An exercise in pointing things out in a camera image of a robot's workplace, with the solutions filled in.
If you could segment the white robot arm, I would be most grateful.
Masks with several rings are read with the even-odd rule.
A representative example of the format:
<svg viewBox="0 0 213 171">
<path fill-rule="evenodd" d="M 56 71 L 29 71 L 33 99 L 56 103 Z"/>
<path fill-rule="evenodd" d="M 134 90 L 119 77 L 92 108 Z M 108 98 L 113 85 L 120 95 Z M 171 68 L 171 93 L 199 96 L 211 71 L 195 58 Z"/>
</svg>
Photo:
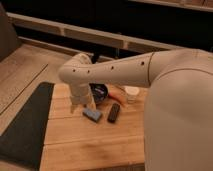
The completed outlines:
<svg viewBox="0 0 213 171">
<path fill-rule="evenodd" d="M 72 99 L 89 83 L 146 87 L 146 171 L 213 171 L 213 54 L 178 49 L 93 64 L 78 54 L 59 70 Z"/>
</svg>

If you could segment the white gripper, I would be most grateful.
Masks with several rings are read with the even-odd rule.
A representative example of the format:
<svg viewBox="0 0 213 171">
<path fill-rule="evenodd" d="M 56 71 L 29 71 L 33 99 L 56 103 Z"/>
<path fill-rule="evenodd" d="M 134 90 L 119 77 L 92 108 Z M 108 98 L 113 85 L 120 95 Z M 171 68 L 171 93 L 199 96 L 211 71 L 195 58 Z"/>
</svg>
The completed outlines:
<svg viewBox="0 0 213 171">
<path fill-rule="evenodd" d="M 91 89 L 88 84 L 70 85 L 70 100 L 74 105 L 88 105 L 91 110 L 96 110 L 96 104 L 93 101 Z M 70 113 L 73 113 L 75 107 L 70 106 Z"/>
</svg>

